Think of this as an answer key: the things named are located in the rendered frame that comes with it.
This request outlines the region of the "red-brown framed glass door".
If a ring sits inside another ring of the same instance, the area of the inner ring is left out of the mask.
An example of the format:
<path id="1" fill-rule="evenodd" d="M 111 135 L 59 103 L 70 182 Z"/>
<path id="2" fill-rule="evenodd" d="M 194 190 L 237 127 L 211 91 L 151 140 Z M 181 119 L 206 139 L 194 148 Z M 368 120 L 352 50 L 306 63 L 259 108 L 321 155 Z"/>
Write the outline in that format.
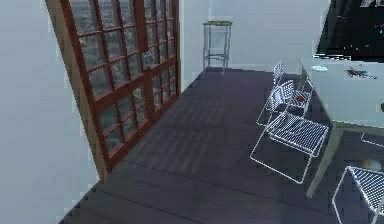
<path id="1" fill-rule="evenodd" d="M 180 95 L 179 0 L 45 0 L 100 178 Z"/>

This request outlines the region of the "grey metal tall stool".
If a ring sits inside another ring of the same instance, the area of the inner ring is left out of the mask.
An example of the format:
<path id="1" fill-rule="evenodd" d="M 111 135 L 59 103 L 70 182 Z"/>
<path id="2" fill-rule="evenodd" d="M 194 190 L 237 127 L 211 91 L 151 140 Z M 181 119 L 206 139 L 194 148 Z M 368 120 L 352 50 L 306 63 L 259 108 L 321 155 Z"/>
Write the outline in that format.
<path id="1" fill-rule="evenodd" d="M 229 65 L 229 52 L 231 46 L 232 21 L 210 20 L 203 23 L 203 71 L 211 67 L 211 60 L 222 62 L 222 74 L 225 74 Z M 224 29 L 224 46 L 222 53 L 212 53 L 212 28 Z"/>

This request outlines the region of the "pale grey dining table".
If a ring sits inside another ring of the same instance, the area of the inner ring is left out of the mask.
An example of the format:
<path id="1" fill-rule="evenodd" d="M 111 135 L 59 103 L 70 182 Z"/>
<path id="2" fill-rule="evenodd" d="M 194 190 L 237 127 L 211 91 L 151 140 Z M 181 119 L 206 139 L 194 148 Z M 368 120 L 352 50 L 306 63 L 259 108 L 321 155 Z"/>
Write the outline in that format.
<path id="1" fill-rule="evenodd" d="M 344 131 L 384 136 L 384 64 L 300 57 L 300 87 L 306 78 L 331 121 L 330 137 L 306 192 L 311 198 L 330 165 Z M 347 69 L 367 71 L 376 79 L 351 78 Z"/>

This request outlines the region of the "dark thin utensil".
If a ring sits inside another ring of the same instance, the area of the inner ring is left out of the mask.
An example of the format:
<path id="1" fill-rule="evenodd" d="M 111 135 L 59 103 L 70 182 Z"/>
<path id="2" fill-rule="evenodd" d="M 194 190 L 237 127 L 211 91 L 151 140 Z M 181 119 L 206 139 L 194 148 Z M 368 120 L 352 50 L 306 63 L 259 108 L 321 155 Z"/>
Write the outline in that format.
<path id="1" fill-rule="evenodd" d="M 370 75 L 367 71 L 358 71 L 355 69 L 347 69 L 346 73 L 351 77 L 351 78 L 370 78 L 370 79 L 376 79 L 376 76 Z"/>

